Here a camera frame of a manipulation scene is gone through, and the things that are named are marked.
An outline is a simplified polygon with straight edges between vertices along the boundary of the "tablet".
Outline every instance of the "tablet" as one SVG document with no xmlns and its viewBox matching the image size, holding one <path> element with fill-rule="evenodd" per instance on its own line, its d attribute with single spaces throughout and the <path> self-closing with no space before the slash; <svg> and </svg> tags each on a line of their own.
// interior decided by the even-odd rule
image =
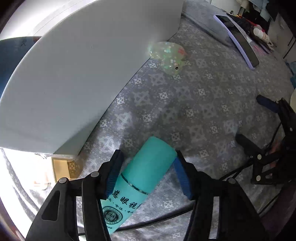
<svg viewBox="0 0 296 241">
<path fill-rule="evenodd" d="M 229 37 L 241 52 L 249 68 L 254 70 L 259 65 L 259 60 L 241 31 L 227 16 L 214 15 L 214 19 L 227 30 Z"/>
</svg>

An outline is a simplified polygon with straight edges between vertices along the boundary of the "teal bottle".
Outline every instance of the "teal bottle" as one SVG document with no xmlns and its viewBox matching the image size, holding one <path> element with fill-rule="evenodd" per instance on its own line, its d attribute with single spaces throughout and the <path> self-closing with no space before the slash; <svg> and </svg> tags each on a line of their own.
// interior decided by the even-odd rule
<svg viewBox="0 0 296 241">
<path fill-rule="evenodd" d="M 176 157 L 174 148 L 156 137 L 149 137 L 119 175 L 113 193 L 107 200 L 101 200 L 110 234 L 139 208 Z"/>
</svg>

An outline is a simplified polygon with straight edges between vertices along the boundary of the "bed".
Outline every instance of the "bed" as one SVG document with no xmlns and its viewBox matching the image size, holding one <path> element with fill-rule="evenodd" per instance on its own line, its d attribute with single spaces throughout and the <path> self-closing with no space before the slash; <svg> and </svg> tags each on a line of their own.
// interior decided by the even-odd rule
<svg viewBox="0 0 296 241">
<path fill-rule="evenodd" d="M 98 170 L 115 149 L 124 152 L 128 163 L 149 136 L 156 136 L 181 150 L 198 170 L 220 178 L 246 161 L 243 149 L 234 139 L 237 132 L 259 147 L 270 141 L 279 119 L 258 105 L 255 97 L 262 94 L 273 100 L 290 99 L 294 91 L 289 80 L 292 75 L 282 60 L 260 51 L 259 47 L 255 53 L 260 65 L 255 71 L 250 70 L 228 36 L 215 29 L 211 22 L 215 13 L 225 14 L 205 1 L 186 1 L 179 30 L 169 40 L 184 47 L 185 67 L 179 75 L 170 76 L 161 70 L 156 60 L 148 60 L 118 94 L 80 154 L 74 157 L 75 164 L 69 166 L 70 175 L 82 178 Z M 277 138 L 282 137 L 280 130 Z M 19 228 L 25 236 L 52 187 L 45 191 L 24 188 L 18 178 L 21 171 L 17 160 L 9 160 L 5 151 L 1 150 L 0 156 L 1 181 L 7 181 L 6 189 L 14 194 L 11 203 L 21 207 L 18 217 L 28 222 Z M 237 180 L 260 211 L 279 193 L 281 186 L 252 185 L 251 175 L 250 167 L 244 169 Z M 189 204 L 171 168 L 124 226 L 160 217 Z M 111 239 L 183 240 L 190 214 L 146 228 L 116 232 Z M 217 214 L 216 205 L 213 216 L 217 218 Z M 78 232 L 82 233 L 79 198 L 77 221 Z M 216 219 L 212 222 L 210 238 L 215 237 L 217 226 Z"/>
</svg>

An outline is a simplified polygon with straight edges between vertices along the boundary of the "tablet screen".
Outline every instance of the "tablet screen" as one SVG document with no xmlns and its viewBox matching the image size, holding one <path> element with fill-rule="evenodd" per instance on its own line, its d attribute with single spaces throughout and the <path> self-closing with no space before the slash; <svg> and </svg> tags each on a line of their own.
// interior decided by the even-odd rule
<svg viewBox="0 0 296 241">
<path fill-rule="evenodd" d="M 238 28 L 228 17 L 220 15 L 216 15 L 216 17 L 228 28 L 228 30 L 236 38 L 236 40 L 239 42 L 240 46 L 248 56 L 248 59 L 250 60 L 252 66 L 256 67 L 259 64 L 259 60 L 243 34 L 238 30 Z"/>
</svg>

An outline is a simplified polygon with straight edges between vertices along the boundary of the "black clamp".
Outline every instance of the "black clamp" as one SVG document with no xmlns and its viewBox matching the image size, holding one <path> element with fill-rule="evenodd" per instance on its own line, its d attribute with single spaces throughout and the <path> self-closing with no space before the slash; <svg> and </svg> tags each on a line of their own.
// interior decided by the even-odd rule
<svg viewBox="0 0 296 241">
<path fill-rule="evenodd" d="M 79 241 L 76 197 L 82 196 L 84 229 L 87 241 L 111 241 L 100 199 L 112 193 L 124 157 L 116 150 L 108 162 L 83 179 L 62 177 L 38 211 L 26 241 Z"/>
<path fill-rule="evenodd" d="M 268 154 L 276 132 L 265 149 L 259 148 L 244 135 L 236 134 L 237 143 L 244 148 L 245 154 L 250 157 L 250 162 L 253 164 L 251 183 L 262 185 L 287 183 L 296 177 L 296 162 L 294 161 L 296 152 L 296 114 L 283 98 L 273 102 L 262 95 L 258 95 L 256 100 L 260 105 L 278 114 L 285 137 L 281 142 L 280 149 Z M 277 161 L 275 167 L 264 170 L 265 165 L 274 161 Z"/>
<path fill-rule="evenodd" d="M 214 197 L 219 197 L 219 224 L 215 240 L 269 240 L 254 206 L 235 179 L 212 179 L 186 162 L 180 151 L 177 153 L 174 167 L 182 191 L 190 200 L 195 200 L 184 241 L 209 240 Z"/>
</svg>

